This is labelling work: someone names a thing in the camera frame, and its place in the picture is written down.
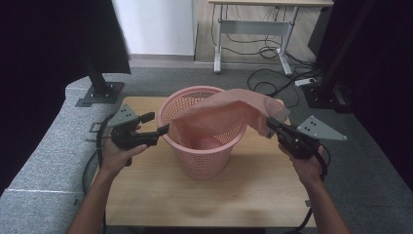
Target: wooden table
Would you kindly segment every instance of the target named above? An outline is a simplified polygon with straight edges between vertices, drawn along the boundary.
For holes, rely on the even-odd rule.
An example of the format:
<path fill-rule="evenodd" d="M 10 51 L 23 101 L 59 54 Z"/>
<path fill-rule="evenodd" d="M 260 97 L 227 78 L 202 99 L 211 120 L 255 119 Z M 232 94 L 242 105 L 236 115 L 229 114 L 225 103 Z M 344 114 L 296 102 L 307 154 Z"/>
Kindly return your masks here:
<path fill-rule="evenodd" d="M 217 45 L 215 46 L 215 58 L 213 70 L 221 72 L 221 33 L 227 34 L 255 34 L 255 35 L 279 35 L 284 36 L 282 46 L 277 49 L 278 57 L 282 63 L 285 75 L 291 75 L 291 68 L 286 59 L 286 47 L 297 19 L 300 7 L 332 7 L 332 0 L 208 0 L 209 3 L 220 5 L 217 27 Z M 222 18 L 224 5 L 247 5 L 247 6 L 280 6 L 294 7 L 289 21 L 249 21 L 249 20 L 226 20 Z"/>
<path fill-rule="evenodd" d="M 158 113 L 165 97 L 127 97 L 137 114 Z M 154 131 L 151 121 L 141 131 Z M 307 193 L 278 148 L 248 127 L 223 172 L 209 180 L 180 169 L 171 146 L 158 145 L 133 158 L 116 177 L 107 203 L 108 225 L 275 227 L 298 226 L 308 211 Z M 308 226 L 315 226 L 313 219 Z"/>

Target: desk leg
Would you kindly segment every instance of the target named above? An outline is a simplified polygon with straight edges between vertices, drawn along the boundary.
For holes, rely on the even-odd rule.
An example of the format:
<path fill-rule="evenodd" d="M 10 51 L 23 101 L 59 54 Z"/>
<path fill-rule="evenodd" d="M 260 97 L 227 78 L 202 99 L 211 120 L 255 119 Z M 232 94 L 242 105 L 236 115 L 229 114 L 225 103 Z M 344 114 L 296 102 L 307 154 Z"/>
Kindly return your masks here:
<path fill-rule="evenodd" d="M 221 72 L 221 21 L 222 21 L 222 9 L 224 5 L 221 5 L 221 10 L 219 12 L 218 18 L 218 29 L 217 29 L 217 45 L 215 46 L 215 59 L 213 63 L 213 72 L 220 73 Z"/>
<path fill-rule="evenodd" d="M 289 22 L 288 29 L 286 30 L 286 35 L 285 35 L 285 40 L 282 43 L 282 48 L 277 49 L 277 52 L 279 53 L 279 58 L 282 63 L 282 68 L 284 69 L 285 75 L 290 76 L 292 75 L 291 68 L 289 67 L 288 60 L 285 55 L 286 47 L 288 46 L 289 39 L 291 38 L 292 34 L 292 29 L 294 28 L 295 25 L 295 20 L 297 19 L 298 15 L 298 7 L 294 7 L 294 11 L 292 12 L 292 18 L 291 21 Z"/>

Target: mesh pattern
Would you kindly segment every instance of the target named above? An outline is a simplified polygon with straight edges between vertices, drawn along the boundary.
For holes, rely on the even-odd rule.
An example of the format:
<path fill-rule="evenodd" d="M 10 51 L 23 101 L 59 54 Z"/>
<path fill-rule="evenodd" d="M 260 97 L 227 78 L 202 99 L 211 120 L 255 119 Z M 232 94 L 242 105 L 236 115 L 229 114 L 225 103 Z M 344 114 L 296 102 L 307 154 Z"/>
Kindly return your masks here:
<path fill-rule="evenodd" d="M 176 92 L 161 107 L 158 125 L 169 124 L 176 113 L 221 91 L 214 87 L 198 86 Z M 246 125 L 240 125 L 232 131 L 214 136 L 223 146 L 213 150 L 193 150 L 179 145 L 173 125 L 169 127 L 169 133 L 164 139 L 170 143 L 178 156 L 182 171 L 194 178 L 207 179 L 217 176 L 225 168 L 234 144 L 243 136 L 245 129 Z"/>

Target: hand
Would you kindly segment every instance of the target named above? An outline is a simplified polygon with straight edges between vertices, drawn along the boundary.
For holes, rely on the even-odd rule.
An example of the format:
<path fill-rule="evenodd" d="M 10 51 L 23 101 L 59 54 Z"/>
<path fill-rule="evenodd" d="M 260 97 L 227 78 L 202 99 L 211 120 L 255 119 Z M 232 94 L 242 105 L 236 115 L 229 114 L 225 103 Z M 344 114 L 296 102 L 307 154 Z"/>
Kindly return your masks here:
<path fill-rule="evenodd" d="M 313 184 L 322 183 L 322 180 L 319 176 L 321 171 L 321 165 L 315 156 L 309 159 L 296 159 L 294 158 L 288 150 L 282 144 L 279 144 L 280 150 L 289 156 L 289 160 L 292 162 L 292 166 L 295 169 L 295 172 L 298 174 L 301 183 L 304 186 L 311 186 Z M 324 148 L 319 147 L 319 155 L 322 155 Z"/>
<path fill-rule="evenodd" d="M 111 178 L 115 178 L 132 156 L 140 154 L 147 147 L 146 144 L 142 144 L 130 150 L 123 150 L 118 148 L 111 138 L 106 138 L 103 142 L 103 156 L 100 170 L 107 173 Z"/>

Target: human arm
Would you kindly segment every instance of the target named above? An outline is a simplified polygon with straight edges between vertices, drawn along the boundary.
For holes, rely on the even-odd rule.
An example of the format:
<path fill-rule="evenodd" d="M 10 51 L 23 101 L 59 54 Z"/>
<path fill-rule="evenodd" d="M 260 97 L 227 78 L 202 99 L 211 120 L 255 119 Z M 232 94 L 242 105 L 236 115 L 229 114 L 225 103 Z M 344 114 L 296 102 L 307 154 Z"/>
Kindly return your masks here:
<path fill-rule="evenodd" d="M 313 156 L 310 159 L 295 159 L 281 144 L 279 148 L 289 156 L 301 183 L 303 183 L 307 190 L 319 234 L 351 233 L 319 176 L 320 164 L 316 157 Z M 320 155 L 322 155 L 322 151 L 323 148 L 321 146 L 319 148 Z"/>
<path fill-rule="evenodd" d="M 146 145 L 139 145 L 128 151 L 121 150 L 111 139 L 106 139 L 103 144 L 101 167 L 78 213 L 70 224 L 67 234 L 101 232 L 101 221 L 113 180 L 132 156 L 143 152 L 146 148 Z"/>

